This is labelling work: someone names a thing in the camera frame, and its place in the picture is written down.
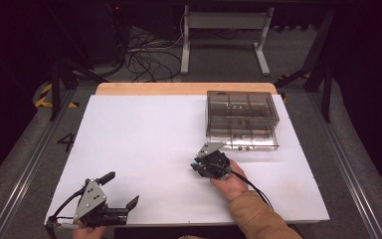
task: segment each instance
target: gray carpet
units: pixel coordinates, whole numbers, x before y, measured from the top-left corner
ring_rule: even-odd
[[[229,41],[205,33],[195,35],[191,39],[190,72],[187,76],[175,77],[175,81],[274,83],[278,76],[291,74],[302,66],[315,36],[312,30],[285,30],[282,33],[271,31],[265,45],[271,76],[263,77],[251,45],[259,34],[260,32],[243,32]],[[180,57],[181,47],[169,49],[169,52]],[[179,64],[173,58],[163,55],[154,57],[169,66],[172,71],[179,70]],[[166,70],[160,69],[156,71],[155,76],[163,77],[168,74]],[[125,82],[133,78],[134,74],[122,69],[108,79]],[[150,77],[147,75],[141,78],[141,81],[145,80],[150,80]],[[321,119],[316,115],[309,95],[301,87],[303,82],[304,80],[295,81],[280,89],[280,92],[286,93],[286,108],[331,219],[315,224],[296,225],[296,228],[306,239],[371,238],[350,187],[347,186],[347,181],[336,163]],[[66,145],[57,142],[68,133],[77,133],[89,97],[95,90],[96,85],[85,81],[81,82],[74,92],[71,102],[80,103],[80,107],[65,110],[50,138],[41,164],[30,186],[23,191],[23,200],[14,217],[8,221],[7,231],[3,233],[2,238],[48,238],[43,222],[51,202],[50,196],[56,188],[69,155],[65,152]],[[49,123],[50,115],[51,109],[39,108],[0,167],[0,212],[34,153]],[[337,84],[333,85],[330,118],[331,127],[382,228],[382,179],[350,123]],[[111,230],[108,230],[106,237],[110,237],[110,233]],[[68,230],[58,230],[57,234],[58,238],[70,238]]]

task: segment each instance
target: metal frame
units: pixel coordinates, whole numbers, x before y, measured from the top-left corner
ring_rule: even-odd
[[[58,127],[58,124],[63,117],[65,110],[68,108],[70,101],[74,96],[75,91],[68,90],[65,92],[62,100],[61,113],[57,114],[55,120],[49,121],[42,138],[39,141],[29,163],[26,166],[20,179],[14,186],[14,189],[8,198],[4,208],[0,213],[0,238],[4,238],[6,231],[9,228],[12,218],[15,216],[18,207],[20,206],[33,177],[39,169],[40,163],[42,162],[43,155],[49,146],[50,140],[54,135],[54,131]]]
[[[324,132],[328,137],[336,164],[340,170],[340,173],[342,174],[343,179],[346,182],[352,199],[364,222],[365,228],[367,229],[371,238],[382,239],[382,228],[370,203],[368,202],[368,198],[364,192],[364,189],[362,188],[357,177],[355,176],[355,172],[349,164],[350,158],[347,158],[346,153],[343,151],[343,148],[337,139],[333,127],[322,116],[323,109],[321,108],[321,102],[315,93],[307,93],[307,96],[311,106],[314,108],[318,120],[321,122],[321,126],[323,127]]]
[[[184,47],[182,49],[181,74],[187,75],[190,58],[190,28],[204,29],[263,29],[258,43],[254,43],[254,50],[259,60],[263,75],[268,76],[270,70],[263,53],[269,26],[272,21],[274,8],[267,13],[217,13],[217,12],[190,12],[189,6],[184,11]]]

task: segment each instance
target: white sheet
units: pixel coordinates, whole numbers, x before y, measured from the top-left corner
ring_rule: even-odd
[[[324,202],[280,96],[275,151],[227,152],[287,222],[328,220]],[[232,223],[227,201],[190,163],[205,137],[206,96],[92,96],[48,215],[86,178],[110,171],[109,207],[140,195],[128,225]],[[73,216],[73,200],[60,216]]]

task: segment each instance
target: plastic storage box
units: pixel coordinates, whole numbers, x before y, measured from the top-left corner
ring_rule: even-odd
[[[272,150],[278,143],[278,112],[270,93],[207,92],[209,141],[234,150]]]

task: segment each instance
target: hand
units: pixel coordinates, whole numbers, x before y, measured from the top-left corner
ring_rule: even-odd
[[[74,221],[74,224],[84,226],[83,223],[80,220]],[[104,231],[106,230],[106,227],[97,227],[95,229],[92,229],[91,227],[84,227],[80,229],[76,229],[73,231],[73,239],[100,239]]]
[[[234,161],[231,161],[232,170],[247,177],[244,170]],[[248,191],[248,184],[243,182],[235,174],[229,175],[225,180],[218,180],[210,178],[210,182],[217,187],[223,194],[223,196],[229,201],[234,200],[237,196]]]

